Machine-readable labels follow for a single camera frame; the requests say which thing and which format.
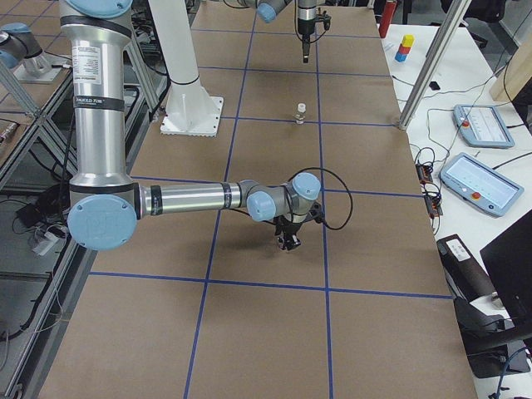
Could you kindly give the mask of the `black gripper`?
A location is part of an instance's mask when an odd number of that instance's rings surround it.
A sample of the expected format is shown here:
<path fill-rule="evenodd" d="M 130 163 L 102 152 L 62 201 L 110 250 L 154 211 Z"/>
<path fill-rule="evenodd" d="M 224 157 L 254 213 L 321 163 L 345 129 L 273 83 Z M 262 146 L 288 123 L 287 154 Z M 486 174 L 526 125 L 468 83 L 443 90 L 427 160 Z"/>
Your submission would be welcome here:
<path fill-rule="evenodd" d="M 281 215 L 275 217 L 273 222 L 275 224 L 274 235 L 277 238 L 278 246 L 281 250 L 294 250 L 301 245 L 297 233 L 302 225 L 308 222 L 308 217 L 297 221 L 290 221 Z"/>
<path fill-rule="evenodd" d="M 310 42 L 315 33 L 315 20 L 296 19 L 298 37 L 302 40 L 303 63 L 309 62 Z"/>

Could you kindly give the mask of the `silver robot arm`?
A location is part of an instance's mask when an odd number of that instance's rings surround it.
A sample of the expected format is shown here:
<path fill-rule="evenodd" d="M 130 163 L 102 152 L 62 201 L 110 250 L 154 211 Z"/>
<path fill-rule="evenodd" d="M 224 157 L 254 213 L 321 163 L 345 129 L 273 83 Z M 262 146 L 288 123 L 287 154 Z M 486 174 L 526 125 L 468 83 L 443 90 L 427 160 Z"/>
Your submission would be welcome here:
<path fill-rule="evenodd" d="M 234 210 L 272 224 L 283 250 L 299 246 L 308 221 L 323 222 L 319 179 L 300 170 L 278 186 L 237 183 L 144 187 L 126 171 L 123 54 L 134 38 L 129 1 L 62 1 L 62 32 L 71 42 L 77 171 L 69 183 L 67 225 L 81 246 L 97 251 L 127 242 L 147 215 Z M 200 82 L 190 23 L 181 1 L 153 1 L 169 81 L 162 130 L 214 136 L 224 101 Z"/>
<path fill-rule="evenodd" d="M 255 10 L 259 18 L 265 23 L 273 22 L 280 13 L 293 4 L 294 12 L 294 30 L 297 39 L 301 42 L 303 63 L 309 62 L 311 45 L 313 43 L 313 35 L 316 33 L 316 25 L 319 21 L 323 21 L 324 25 L 328 24 L 328 16 L 318 12 L 316 1 L 234 1 L 229 3 L 224 1 L 228 7 L 236 7 L 237 9 L 252 8 Z"/>

